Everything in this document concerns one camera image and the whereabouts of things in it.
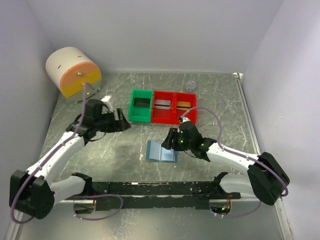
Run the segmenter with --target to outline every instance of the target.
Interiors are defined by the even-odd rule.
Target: clear plastic cup
[[[197,84],[195,81],[187,81],[185,84],[186,91],[188,93],[193,93],[196,90]]]

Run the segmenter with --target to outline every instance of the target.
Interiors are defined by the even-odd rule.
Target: cylindrical object
[[[191,80],[187,81],[185,84],[185,88],[188,93],[193,93],[196,90],[196,86],[196,82]]]
[[[64,47],[52,53],[45,69],[63,96],[75,102],[82,100],[82,83],[88,82],[93,87],[87,88],[87,97],[93,95],[101,84],[98,66],[75,47]]]

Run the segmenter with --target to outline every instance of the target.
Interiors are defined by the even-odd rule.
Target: red plastic container
[[[171,102],[170,109],[155,107],[156,100],[168,100]],[[171,91],[153,91],[151,122],[159,124],[174,124],[176,118],[176,93]]]
[[[197,96],[194,93],[184,93],[184,92],[176,92],[176,102],[175,106],[177,107],[177,102],[188,102],[190,103],[190,108],[194,108],[197,106]],[[176,109],[176,116],[173,124],[180,124],[179,117],[184,114],[187,110]],[[189,112],[186,117],[190,119],[193,124],[196,124],[197,121],[197,109]]]

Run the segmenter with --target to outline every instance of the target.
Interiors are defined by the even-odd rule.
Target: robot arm
[[[53,182],[62,172],[68,160],[80,149],[82,149],[97,132],[114,133],[122,132],[130,128],[130,124],[125,119],[120,108],[113,110],[112,99],[109,96],[102,100],[90,99],[85,104],[85,112],[81,126],[74,135],[79,124],[80,115],[71,123],[66,132],[56,145],[49,150],[37,163],[29,167],[26,171],[17,170],[10,179],[9,205],[13,200],[21,185],[40,167],[40,170],[32,177],[21,193],[15,205],[15,209],[24,212],[37,219],[43,219],[58,202],[73,195],[91,195],[92,178],[74,173],[69,178]],[[41,168],[41,163],[53,152],[49,161]]]
[[[267,205],[275,204],[285,188],[271,172],[256,162],[270,168],[286,186],[290,183],[289,177],[270,153],[249,154],[229,147],[227,150],[216,140],[202,137],[197,127],[185,117],[179,128],[170,128],[161,146],[175,151],[190,150],[198,159],[225,164],[238,170],[243,175],[228,174],[223,177],[220,182],[223,190],[227,193],[254,194]]]

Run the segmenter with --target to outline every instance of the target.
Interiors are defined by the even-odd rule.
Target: black metal bar
[[[184,208],[210,209],[209,200],[227,199],[220,187],[220,179],[215,181],[169,181],[169,182],[93,182],[97,195],[105,193],[122,196],[124,209]],[[232,199],[240,199],[240,193],[230,193]],[[119,208],[115,197],[96,200],[96,211]]]

